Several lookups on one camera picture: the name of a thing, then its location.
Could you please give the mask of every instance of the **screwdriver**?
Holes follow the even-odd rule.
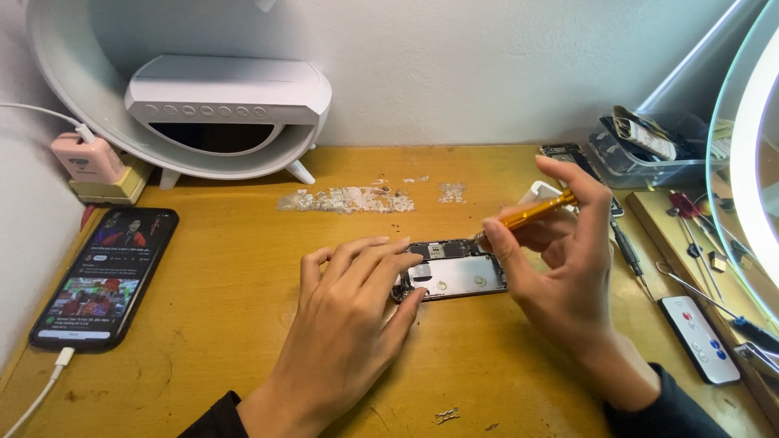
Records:
[[[614,230],[614,240],[617,241],[617,246],[619,247],[619,252],[622,253],[622,258],[624,258],[625,261],[630,265],[630,267],[632,267],[633,272],[636,273],[636,276],[641,280],[641,284],[643,284],[647,292],[649,292],[649,298],[651,298],[652,302],[654,302],[654,296],[652,296],[652,291],[649,290],[647,281],[643,278],[643,271],[641,270],[641,265],[639,265],[639,260],[638,260],[638,256],[636,255],[636,250],[633,249],[633,245],[630,244],[630,240],[628,240],[628,236],[626,236],[625,233],[622,232],[622,229],[617,224],[617,220],[614,219],[614,216],[609,217],[608,223],[611,224],[612,230]]]
[[[690,291],[693,291],[698,295],[704,297],[708,302],[714,304],[716,307],[720,308],[723,312],[730,315],[733,318],[733,328],[735,328],[738,332],[751,339],[755,344],[758,344],[762,349],[779,353],[779,337],[777,337],[775,334],[771,333],[770,331],[762,328],[761,326],[753,323],[752,321],[747,320],[744,316],[736,316],[735,313],[726,309],[720,303],[709,298],[708,295],[704,294],[703,292],[699,291],[697,288],[694,288],[693,286],[688,284],[686,281],[677,277],[674,273],[671,272],[670,267],[668,268],[668,270],[664,270],[661,267],[663,265],[666,265],[666,263],[657,262],[657,269],[661,273],[673,278],[685,288],[688,288]]]

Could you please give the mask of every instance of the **white charging cable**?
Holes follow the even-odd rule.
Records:
[[[25,105],[25,104],[9,104],[5,102],[0,102],[0,107],[8,107],[8,108],[24,108],[24,109],[31,109],[35,111],[44,112],[49,115],[53,115],[55,117],[63,118],[67,120],[68,122],[71,122],[76,127],[76,132],[81,136],[81,138],[84,139],[85,143],[94,143],[95,142],[95,135],[90,131],[89,128],[86,127],[82,122],[79,122],[78,120],[74,119],[73,117],[68,117],[67,115],[60,114],[58,112],[54,112],[52,110],[48,110],[46,108],[41,107],[34,107],[33,105]]]
[[[54,372],[51,374],[51,377],[49,377],[49,383],[46,383],[46,387],[44,388],[43,392],[41,392],[41,395],[38,396],[38,398],[35,399],[33,404],[30,405],[30,408],[27,409],[27,412],[22,415],[22,417],[19,419],[18,422],[16,422],[15,425],[5,434],[2,436],[2,438],[11,438],[11,435],[13,435],[14,432],[21,426],[29,417],[32,415],[33,411],[35,411],[35,408],[38,407],[39,404],[44,400],[46,397],[46,394],[48,394],[48,391],[51,389],[51,387],[54,386],[54,382],[57,381],[57,378],[59,377],[59,374],[62,372],[62,369],[64,369],[66,366],[68,366],[68,363],[70,363],[70,359],[73,357],[73,353],[75,353],[76,350],[70,347],[65,347],[62,349],[62,351],[59,352],[59,356],[57,357],[57,361],[54,362]]]

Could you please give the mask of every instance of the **wooden desk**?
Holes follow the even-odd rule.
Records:
[[[321,148],[304,157],[317,176],[310,193],[380,178],[407,191],[415,204],[410,213],[277,211],[279,198],[305,189],[283,173],[235,184],[182,178],[167,192],[147,188],[139,205],[173,208],[181,223],[132,329],[113,351],[76,356],[19,436],[176,436],[226,390],[246,395],[271,370],[294,318],[302,254],[363,235],[429,240],[473,233],[482,217],[545,179],[534,166],[536,150]],[[403,183],[422,175],[429,180]],[[439,203],[439,183],[453,182],[467,186],[466,202]],[[659,252],[630,210],[619,222],[644,260],[655,298],[681,295],[654,270]],[[619,253],[612,308],[617,327],[644,357],[662,363],[730,434],[774,436],[743,384],[701,381]],[[608,436],[601,402],[508,295],[426,303],[418,321],[397,364],[325,436]],[[37,396],[56,357],[23,345],[19,340],[0,380],[0,430]],[[437,426],[434,414],[454,406],[462,417]],[[499,426],[485,432],[493,423]]]

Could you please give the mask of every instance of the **remote control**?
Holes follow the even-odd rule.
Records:
[[[741,378],[724,345],[692,298],[668,297],[657,303],[704,382],[721,385]]]

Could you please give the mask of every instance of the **white wall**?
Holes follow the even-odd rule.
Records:
[[[18,0],[0,0],[0,101],[66,111],[38,73]],[[79,230],[83,205],[48,144],[70,125],[0,108],[0,366]]]
[[[92,0],[127,76],[160,53],[313,61],[333,85],[318,143],[580,136],[638,105],[733,0]]]

